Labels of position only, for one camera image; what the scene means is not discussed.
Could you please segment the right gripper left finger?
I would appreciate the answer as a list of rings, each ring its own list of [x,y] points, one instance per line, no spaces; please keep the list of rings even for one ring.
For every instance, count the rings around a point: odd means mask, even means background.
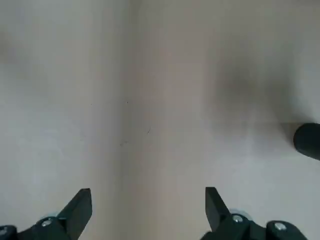
[[[21,232],[18,232],[14,225],[2,225],[0,238],[2,240],[77,240],[91,216],[91,190],[82,188],[56,216],[44,217]]]

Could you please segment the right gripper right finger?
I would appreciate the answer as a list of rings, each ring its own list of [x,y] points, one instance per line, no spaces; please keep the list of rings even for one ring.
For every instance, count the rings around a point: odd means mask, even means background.
[[[240,213],[231,213],[215,187],[205,188],[205,213],[211,231],[203,240],[305,240],[292,223],[269,221],[265,227]]]

